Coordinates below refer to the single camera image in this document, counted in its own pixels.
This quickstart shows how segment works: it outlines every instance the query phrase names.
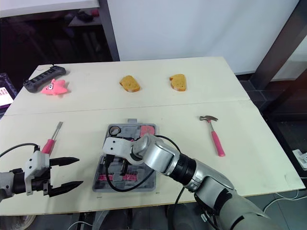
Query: white cable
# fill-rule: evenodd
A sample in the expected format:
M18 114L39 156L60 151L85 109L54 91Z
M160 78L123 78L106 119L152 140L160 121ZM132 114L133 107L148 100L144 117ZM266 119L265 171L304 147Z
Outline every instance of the white cable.
M68 228L67 230L71 229L71 227L72 227L73 225L77 224L77 223L83 223L83 224L87 224L87 225L89 225L89 226L92 226L92 224L86 223L86 222L84 222L84 221L77 221L77 222L74 222L72 225L70 225L69 228Z
M285 196L283 196L283 195L280 195L279 193L276 193L276 194L277 194L278 196L281 196L282 198L293 200L293 199L295 199L295 198L298 197L298 189L297 189L296 195L295 195L294 197L285 197Z
M264 207L263 212L265 213L265 211L268 209L268 207L270 207L276 201L279 201L279 200L301 200L301 199L305 199L305 198L307 198L307 196L303 196L303 197L300 197L300 198L297 198L297 199L278 198L276 200L271 201L266 207Z

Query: black power strip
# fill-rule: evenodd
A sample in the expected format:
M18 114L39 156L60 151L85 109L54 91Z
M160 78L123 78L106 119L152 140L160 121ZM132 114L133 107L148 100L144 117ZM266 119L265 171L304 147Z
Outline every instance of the black power strip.
M46 82L56 78L60 75L66 74L66 70L60 66L51 66L47 71L37 75L31 80L24 81L24 87L29 92L37 92L39 87L44 85Z

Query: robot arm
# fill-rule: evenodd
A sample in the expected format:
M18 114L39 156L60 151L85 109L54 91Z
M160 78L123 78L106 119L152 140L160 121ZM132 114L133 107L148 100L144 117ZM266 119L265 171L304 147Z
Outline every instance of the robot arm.
M49 154L42 153L39 147L22 169L13 169L9 172L0 172L0 202L14 194L26 193L32 195L33 191L43 191L49 197L67 193L78 187L83 181L72 181L53 188L50 184L50 169L52 166L69 165L79 161L75 157L61 157L50 159Z
M194 192L205 210L216 214L224 230L280 230L252 202L239 196L232 183L208 165L180 153L150 134L137 141L107 138L103 152L126 158L131 164L145 163Z

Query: white wall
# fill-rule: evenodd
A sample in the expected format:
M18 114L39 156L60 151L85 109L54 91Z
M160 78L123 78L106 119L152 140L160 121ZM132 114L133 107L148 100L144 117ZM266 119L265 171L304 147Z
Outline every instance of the white wall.
M307 36L281 67L272 81L295 80L307 68Z
M254 72L298 0L108 0L121 61L223 56Z

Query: black cable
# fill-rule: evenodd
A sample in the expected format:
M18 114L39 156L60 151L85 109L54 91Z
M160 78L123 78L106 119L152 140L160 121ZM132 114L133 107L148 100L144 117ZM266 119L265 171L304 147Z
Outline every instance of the black cable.
M173 142L170 138L167 138L167 137L162 136L162 135L155 135L155 137L157 137L157 138L163 138L163 139L165 139L165 140L168 140L168 141L171 142L171 143L176 147L176 149L181 153L181 151L180 151L178 145L176 145L176 143Z
M119 188L116 188L112 183L111 183L111 181L110 181L110 178L109 178L109 175L108 175L108 166L105 166L106 167L106 181L107 181L107 183L109 184L109 186L113 189L113 190L115 190L115 191L117 191L117 192L128 192L128 191L131 191L131 190L133 190L133 189L135 189L135 188L137 188L137 187L139 187L142 183L144 183L152 174L153 174L153 172L154 172L154 170L152 170L141 182L139 182L137 185L135 185L135 186L133 186L133 187L131 187L131 188L127 188L127 189L119 189Z
M181 153L180 151L180 148L178 147L178 145L176 145L176 143L174 141L172 141L170 138L167 138L165 136L162 136L162 135L155 135L157 138L163 138L165 140L168 140L169 142L171 142L175 147L176 149L179 151L179 153ZM167 218L167 225L168 225L168 230L173 230L175 229L174 228L174 213L175 213L175 209L176 209L176 206L178 204L178 201L182 195L184 191L184 187L182 187L179 195L177 196L177 199L176 199L176 202L174 203L174 206L172 209L170 209L170 215L168 215L168 218Z
M177 196L177 199L174 203L174 206L173 208L170 208L170 214L168 215L168 218L167 218L167 225L168 225L168 230L173 230L175 229L174 228L174 223L173 223L173 219L174 219L174 213L175 213L175 209L176 209L176 205L178 204L178 201L184 191L185 187L182 187L182 189L180 190L180 193L179 195Z
M212 218L213 218L213 223L217 226L217 221L216 221L215 214L212 214Z
M11 147L9 148L8 150L4 151L3 153L0 154L0 157L2 157L4 154L8 153L9 151L12 151L18 147L21 147L21 146L27 146L27 145L33 145L35 148L38 147L37 144L34 144L34 143L24 143L24 144L20 144L20 145L15 145L14 147Z
M215 229L215 230L220 230L219 227L217 227L211 220L210 220L210 216L208 215L207 211L204 210L204 215L207 218L209 224Z

